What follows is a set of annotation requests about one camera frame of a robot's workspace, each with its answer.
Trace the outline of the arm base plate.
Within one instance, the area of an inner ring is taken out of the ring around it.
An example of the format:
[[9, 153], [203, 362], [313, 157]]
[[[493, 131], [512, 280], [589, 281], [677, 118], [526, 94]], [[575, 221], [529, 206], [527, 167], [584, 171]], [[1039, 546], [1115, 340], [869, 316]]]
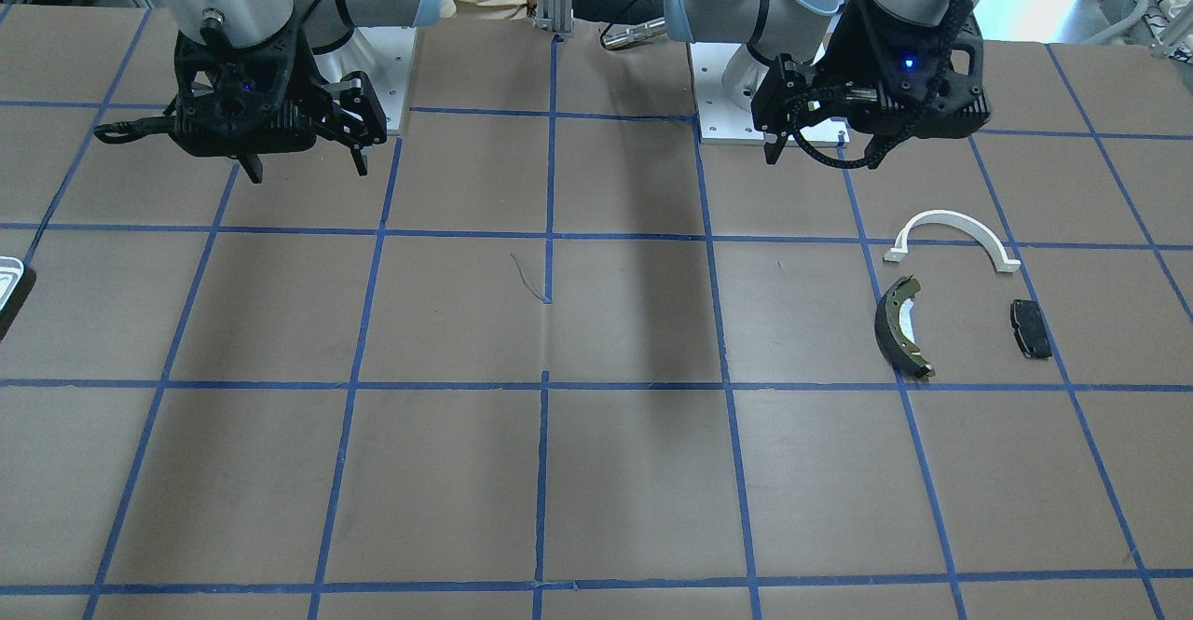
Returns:
[[350, 72], [366, 72], [385, 114], [387, 134], [404, 132], [415, 60], [418, 27], [357, 27], [315, 60], [321, 75], [336, 81]]
[[733, 43], [691, 43], [690, 61], [703, 143], [762, 143], [750, 106], [766, 67], [742, 44]]

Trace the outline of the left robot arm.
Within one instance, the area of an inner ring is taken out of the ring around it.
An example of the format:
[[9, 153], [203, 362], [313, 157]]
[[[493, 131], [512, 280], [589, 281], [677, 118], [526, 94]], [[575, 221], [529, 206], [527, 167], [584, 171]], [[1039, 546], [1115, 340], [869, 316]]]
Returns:
[[762, 68], [747, 108], [775, 165], [877, 169], [904, 141], [964, 140], [993, 114], [979, 0], [662, 0], [672, 39], [733, 43]]

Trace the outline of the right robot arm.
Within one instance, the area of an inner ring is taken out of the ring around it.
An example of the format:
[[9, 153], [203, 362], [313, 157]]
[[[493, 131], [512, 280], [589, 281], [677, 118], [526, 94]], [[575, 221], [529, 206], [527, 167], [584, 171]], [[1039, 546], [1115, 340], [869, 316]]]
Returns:
[[262, 156], [346, 147], [367, 154], [402, 114], [363, 29], [434, 25], [441, 0], [161, 0], [174, 17], [177, 93], [162, 114], [94, 128], [101, 143], [169, 137], [198, 159], [233, 159], [261, 182]]

